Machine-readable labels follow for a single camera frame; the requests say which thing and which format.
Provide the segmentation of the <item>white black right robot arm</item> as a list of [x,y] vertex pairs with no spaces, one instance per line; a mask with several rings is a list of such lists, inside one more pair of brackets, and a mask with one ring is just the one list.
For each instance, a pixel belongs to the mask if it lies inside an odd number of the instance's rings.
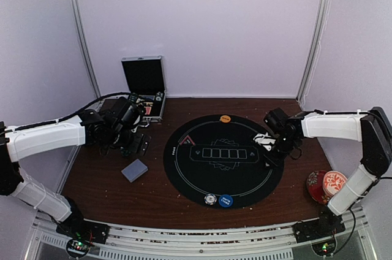
[[302,111],[294,116],[282,109],[264,118],[270,132],[253,140],[264,151],[266,167],[280,167],[304,139],[316,138],[336,170],[351,170],[347,183],[329,201],[329,213],[314,223],[319,236],[337,227],[336,216],[363,198],[391,164],[391,123],[381,107],[354,112]]

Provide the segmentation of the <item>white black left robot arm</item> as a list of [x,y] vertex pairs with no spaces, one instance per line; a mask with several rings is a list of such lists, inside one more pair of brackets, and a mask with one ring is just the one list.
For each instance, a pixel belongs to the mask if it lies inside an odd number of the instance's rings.
[[31,207],[49,214],[75,238],[88,233],[76,203],[39,183],[20,167],[20,161],[42,153],[83,145],[98,145],[101,151],[120,149],[134,152],[141,136],[137,128],[143,122],[144,106],[120,96],[106,110],[92,103],[58,119],[26,124],[1,125],[1,195],[13,196]]

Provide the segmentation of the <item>front aluminium rail base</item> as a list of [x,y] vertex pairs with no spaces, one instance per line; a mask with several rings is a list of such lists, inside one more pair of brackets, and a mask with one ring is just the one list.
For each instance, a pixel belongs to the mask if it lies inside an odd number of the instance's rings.
[[110,224],[107,241],[94,243],[84,259],[324,259],[321,249],[337,245],[333,259],[377,259],[361,207],[342,217],[345,231],[299,242],[293,222],[231,229],[158,229]]

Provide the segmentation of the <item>red card deck in case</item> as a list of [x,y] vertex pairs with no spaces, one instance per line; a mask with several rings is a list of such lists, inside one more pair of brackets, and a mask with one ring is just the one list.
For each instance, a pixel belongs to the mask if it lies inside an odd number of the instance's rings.
[[151,106],[146,106],[145,107],[145,115],[150,115],[152,111],[152,107]]

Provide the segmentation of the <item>grey playing card deck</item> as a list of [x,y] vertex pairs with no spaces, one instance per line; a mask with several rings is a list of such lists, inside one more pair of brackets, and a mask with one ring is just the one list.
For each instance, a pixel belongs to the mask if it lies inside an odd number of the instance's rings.
[[148,166],[141,162],[139,159],[136,159],[132,163],[130,163],[127,167],[125,167],[121,173],[123,176],[130,182],[134,182],[140,176],[148,171]]

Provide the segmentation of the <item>blue white 10 chip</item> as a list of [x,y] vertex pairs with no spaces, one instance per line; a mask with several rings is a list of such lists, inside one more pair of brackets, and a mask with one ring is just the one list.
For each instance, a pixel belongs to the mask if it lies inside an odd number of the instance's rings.
[[204,202],[206,205],[215,205],[217,203],[217,196],[212,193],[206,194],[204,197]]

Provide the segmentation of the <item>orange big blind button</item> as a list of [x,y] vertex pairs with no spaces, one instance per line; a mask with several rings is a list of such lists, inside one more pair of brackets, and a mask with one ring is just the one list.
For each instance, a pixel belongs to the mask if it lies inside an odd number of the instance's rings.
[[220,117],[220,121],[223,122],[223,123],[229,123],[229,122],[231,122],[231,117],[228,116],[228,115],[222,115]]

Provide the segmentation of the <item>green chip stack in case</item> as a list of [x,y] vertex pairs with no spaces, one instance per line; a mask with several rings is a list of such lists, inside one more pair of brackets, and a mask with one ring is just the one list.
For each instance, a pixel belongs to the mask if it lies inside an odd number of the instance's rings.
[[155,102],[162,102],[164,94],[162,92],[157,92],[155,95],[154,101]]

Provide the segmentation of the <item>aluminium poker case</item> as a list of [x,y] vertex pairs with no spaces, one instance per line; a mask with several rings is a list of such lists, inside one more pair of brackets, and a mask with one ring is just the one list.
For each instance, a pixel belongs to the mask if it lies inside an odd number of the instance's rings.
[[[121,64],[129,91],[138,94],[137,102],[144,107],[152,107],[151,114],[145,115],[143,120],[147,123],[161,122],[166,101],[163,57],[123,57]],[[164,94],[162,102],[154,101],[157,92]]]

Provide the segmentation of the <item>green blue 50 chip stack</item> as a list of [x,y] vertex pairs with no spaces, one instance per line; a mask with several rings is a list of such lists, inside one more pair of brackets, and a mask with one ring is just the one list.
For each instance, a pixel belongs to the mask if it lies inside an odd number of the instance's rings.
[[124,158],[126,158],[126,157],[128,157],[130,155],[129,151],[126,150],[125,148],[121,148],[120,149],[120,153],[121,153],[121,156],[124,157]]

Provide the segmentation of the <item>red triangular all-in marker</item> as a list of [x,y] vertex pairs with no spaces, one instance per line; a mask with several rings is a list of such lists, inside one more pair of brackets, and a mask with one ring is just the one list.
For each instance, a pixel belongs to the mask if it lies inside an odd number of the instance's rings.
[[192,140],[192,138],[190,137],[190,135],[187,135],[183,138],[182,141],[180,141],[179,143],[180,145],[191,145],[194,146],[195,142]]

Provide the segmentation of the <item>left metal frame post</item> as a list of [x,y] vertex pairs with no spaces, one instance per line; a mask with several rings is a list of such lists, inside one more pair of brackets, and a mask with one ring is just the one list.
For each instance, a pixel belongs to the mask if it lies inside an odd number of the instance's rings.
[[74,17],[73,19],[75,22],[78,43],[80,46],[81,55],[83,58],[83,63],[85,65],[86,72],[88,75],[88,80],[90,82],[90,85],[92,87],[92,90],[94,92],[95,97],[98,98],[98,97],[101,97],[101,92],[100,92],[99,85],[97,82],[96,73],[95,73],[94,68],[92,66],[91,56],[89,53],[85,30],[83,27],[83,21],[82,21],[82,17],[81,17],[79,2],[78,2],[78,0],[70,0],[70,3],[71,3],[71,8],[72,8],[73,17]]

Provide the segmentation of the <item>metal frame post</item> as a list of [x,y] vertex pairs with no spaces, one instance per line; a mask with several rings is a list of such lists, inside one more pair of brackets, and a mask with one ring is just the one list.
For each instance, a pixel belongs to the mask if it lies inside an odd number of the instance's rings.
[[322,34],[326,27],[326,22],[328,18],[330,1],[331,0],[319,0],[318,11],[315,18],[315,26],[309,48],[309,53],[307,55],[306,65],[304,68],[300,87],[296,95],[296,100],[300,106],[305,104],[306,96],[309,93],[309,89],[311,87],[312,79],[319,57],[319,52],[321,49]]
[[72,8],[73,17],[74,17],[73,19],[75,22],[78,43],[80,46],[81,55],[83,58],[83,63],[85,65],[86,72],[88,75],[88,80],[90,82],[90,85],[92,87],[92,90],[94,92],[95,97],[98,98],[98,97],[101,97],[101,92],[100,92],[99,85],[97,82],[96,73],[95,73],[94,68],[92,66],[91,56],[89,53],[85,30],[83,27],[83,21],[82,21],[82,17],[81,17],[79,2],[78,2],[78,0],[70,0],[70,3],[71,3],[71,8]]

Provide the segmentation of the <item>blue small blind button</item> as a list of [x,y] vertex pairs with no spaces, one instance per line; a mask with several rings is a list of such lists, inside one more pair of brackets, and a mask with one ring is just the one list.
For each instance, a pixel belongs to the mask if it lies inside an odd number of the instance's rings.
[[223,208],[230,208],[233,205],[233,198],[228,194],[219,197],[218,203]]

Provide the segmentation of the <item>mixed chip stack in case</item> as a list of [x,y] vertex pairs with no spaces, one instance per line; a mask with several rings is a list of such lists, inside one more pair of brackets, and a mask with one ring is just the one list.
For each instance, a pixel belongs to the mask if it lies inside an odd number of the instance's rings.
[[137,99],[138,99],[138,94],[136,94],[136,93],[131,93],[128,97],[128,100],[131,102],[136,102]]

